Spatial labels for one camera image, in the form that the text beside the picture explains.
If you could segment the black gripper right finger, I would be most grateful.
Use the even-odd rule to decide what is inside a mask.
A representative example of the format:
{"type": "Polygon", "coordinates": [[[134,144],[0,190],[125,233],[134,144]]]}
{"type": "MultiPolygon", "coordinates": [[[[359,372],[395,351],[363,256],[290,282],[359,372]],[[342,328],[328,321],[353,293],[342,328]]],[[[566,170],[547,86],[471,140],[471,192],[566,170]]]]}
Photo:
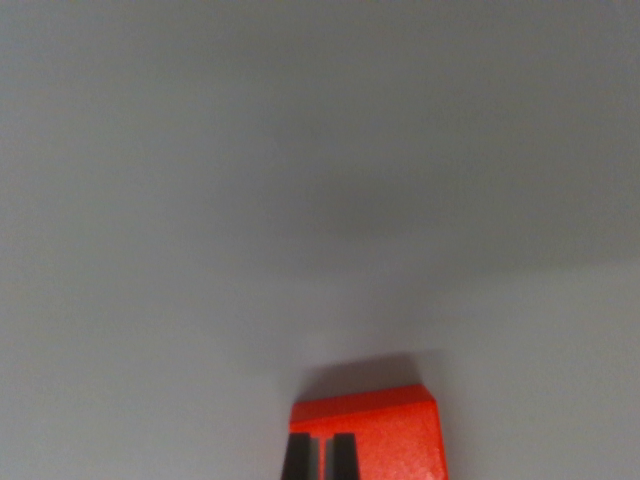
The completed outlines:
{"type": "Polygon", "coordinates": [[[360,467],[354,433],[337,433],[325,442],[325,479],[359,480],[360,467]]]}

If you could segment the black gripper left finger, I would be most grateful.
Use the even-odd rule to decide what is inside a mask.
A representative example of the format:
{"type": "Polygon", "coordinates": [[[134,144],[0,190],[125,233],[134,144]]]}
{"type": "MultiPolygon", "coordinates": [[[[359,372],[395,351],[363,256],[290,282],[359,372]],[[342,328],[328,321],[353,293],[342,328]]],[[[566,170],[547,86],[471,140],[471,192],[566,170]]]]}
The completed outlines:
{"type": "Polygon", "coordinates": [[[290,433],[281,480],[318,480],[319,475],[319,440],[310,433],[290,433]]]}

